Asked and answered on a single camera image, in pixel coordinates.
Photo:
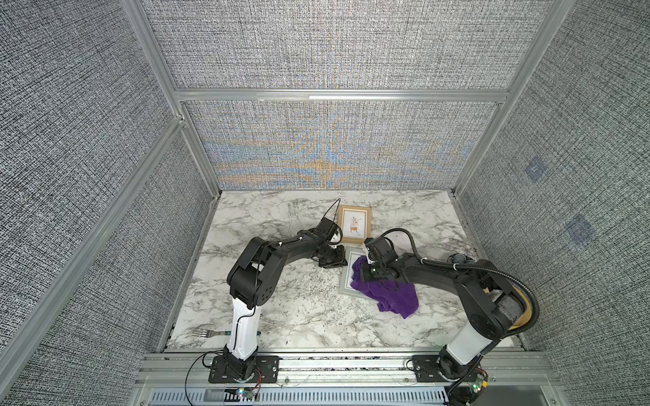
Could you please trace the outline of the grey green picture frame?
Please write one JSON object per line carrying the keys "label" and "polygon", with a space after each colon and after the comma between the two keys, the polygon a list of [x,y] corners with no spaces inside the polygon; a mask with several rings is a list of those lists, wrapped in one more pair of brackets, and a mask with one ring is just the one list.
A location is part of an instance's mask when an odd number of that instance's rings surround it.
{"label": "grey green picture frame", "polygon": [[347,266],[341,272],[339,294],[360,299],[368,299],[365,294],[353,289],[351,286],[351,283],[353,282],[353,265],[359,258],[365,255],[365,251],[360,248],[345,247],[345,253]]}

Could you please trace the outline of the bowl of grey stones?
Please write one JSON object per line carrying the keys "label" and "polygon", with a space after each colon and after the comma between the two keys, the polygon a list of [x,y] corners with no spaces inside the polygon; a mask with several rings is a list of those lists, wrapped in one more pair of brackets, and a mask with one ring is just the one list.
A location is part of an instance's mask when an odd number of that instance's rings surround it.
{"label": "bowl of grey stones", "polygon": [[470,265],[474,264],[476,260],[472,258],[471,256],[462,254],[462,253],[455,253],[450,255],[447,258],[447,262],[450,264],[458,264],[458,265]]}

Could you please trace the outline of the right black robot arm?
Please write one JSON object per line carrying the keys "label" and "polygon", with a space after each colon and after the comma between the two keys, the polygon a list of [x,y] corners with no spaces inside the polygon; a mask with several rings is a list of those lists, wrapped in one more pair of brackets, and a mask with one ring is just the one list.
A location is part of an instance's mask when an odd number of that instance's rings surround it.
{"label": "right black robot arm", "polygon": [[431,261],[414,253],[399,255],[386,237],[366,240],[365,248],[364,280],[399,287],[420,284],[459,298],[467,323],[433,362],[434,377],[443,382],[467,378],[483,355],[535,319],[532,294],[489,261],[459,264]]}

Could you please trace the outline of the purple cloth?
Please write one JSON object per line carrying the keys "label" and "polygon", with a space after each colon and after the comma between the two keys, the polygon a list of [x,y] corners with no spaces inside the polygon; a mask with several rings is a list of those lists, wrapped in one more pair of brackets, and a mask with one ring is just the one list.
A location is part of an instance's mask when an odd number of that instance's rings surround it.
{"label": "purple cloth", "polygon": [[377,302],[381,312],[392,312],[406,319],[419,308],[419,300],[414,284],[398,283],[395,281],[362,280],[362,266],[367,265],[365,255],[358,258],[352,265],[352,280],[350,286]]}

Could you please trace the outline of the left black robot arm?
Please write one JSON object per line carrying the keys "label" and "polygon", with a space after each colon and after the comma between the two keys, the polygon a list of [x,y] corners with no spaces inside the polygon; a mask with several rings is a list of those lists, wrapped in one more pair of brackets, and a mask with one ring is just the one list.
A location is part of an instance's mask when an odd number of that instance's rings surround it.
{"label": "left black robot arm", "polygon": [[256,368],[261,307],[274,294],[284,267],[303,259],[326,269],[346,267],[341,240],[339,227],[328,232],[302,230],[292,238],[275,242],[260,237],[250,240],[227,277],[233,322],[223,358],[237,380],[249,379]]}

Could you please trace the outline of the aluminium front rail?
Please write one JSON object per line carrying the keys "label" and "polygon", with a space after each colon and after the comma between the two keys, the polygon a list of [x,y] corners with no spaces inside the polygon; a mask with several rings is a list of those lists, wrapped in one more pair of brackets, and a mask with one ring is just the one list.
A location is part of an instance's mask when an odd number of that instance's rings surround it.
{"label": "aluminium front rail", "polygon": [[[273,377],[269,387],[379,387],[418,386],[417,377],[432,378],[426,368],[434,365],[433,351],[404,351],[391,348],[381,351],[365,348],[361,352],[328,350],[306,352],[278,350],[276,366],[259,368],[265,377]],[[208,385],[209,357],[202,361],[198,353],[177,352],[146,355],[140,364],[135,387],[204,387]],[[496,348],[485,356],[481,366],[489,374],[490,386],[531,385],[558,386],[558,379],[545,354],[512,348]]]}

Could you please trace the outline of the green handled fork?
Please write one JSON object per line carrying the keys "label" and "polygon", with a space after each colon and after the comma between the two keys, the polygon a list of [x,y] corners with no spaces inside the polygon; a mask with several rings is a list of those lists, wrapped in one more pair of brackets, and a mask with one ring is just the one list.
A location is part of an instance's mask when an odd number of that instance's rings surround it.
{"label": "green handled fork", "polygon": [[232,331],[230,330],[213,330],[213,329],[206,329],[206,328],[196,328],[191,330],[190,336],[193,338],[202,338],[202,339],[208,339],[208,338],[214,338],[214,337],[219,337],[219,336],[231,336],[233,334]]}

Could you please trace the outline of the light wooden picture frame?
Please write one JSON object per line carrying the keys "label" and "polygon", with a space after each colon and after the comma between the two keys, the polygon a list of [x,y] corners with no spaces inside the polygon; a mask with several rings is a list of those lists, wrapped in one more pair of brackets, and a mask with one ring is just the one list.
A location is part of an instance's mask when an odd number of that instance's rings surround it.
{"label": "light wooden picture frame", "polygon": [[372,208],[341,206],[338,209],[338,225],[343,233],[343,243],[360,245],[371,235]]}

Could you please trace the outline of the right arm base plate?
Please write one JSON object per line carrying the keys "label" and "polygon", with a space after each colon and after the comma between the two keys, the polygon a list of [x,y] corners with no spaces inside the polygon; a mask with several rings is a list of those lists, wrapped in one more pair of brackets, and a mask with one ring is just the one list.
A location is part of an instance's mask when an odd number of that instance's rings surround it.
{"label": "right arm base plate", "polygon": [[414,355],[411,368],[418,382],[458,382],[461,378],[475,378],[481,355],[462,365],[451,355]]}

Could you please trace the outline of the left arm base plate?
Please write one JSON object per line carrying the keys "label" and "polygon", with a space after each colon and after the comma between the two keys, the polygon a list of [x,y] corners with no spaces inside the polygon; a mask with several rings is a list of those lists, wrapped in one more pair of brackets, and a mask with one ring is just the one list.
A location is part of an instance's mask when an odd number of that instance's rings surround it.
{"label": "left arm base plate", "polygon": [[215,356],[210,367],[208,382],[211,384],[276,383],[280,358],[277,356],[250,357],[239,360],[230,355]]}

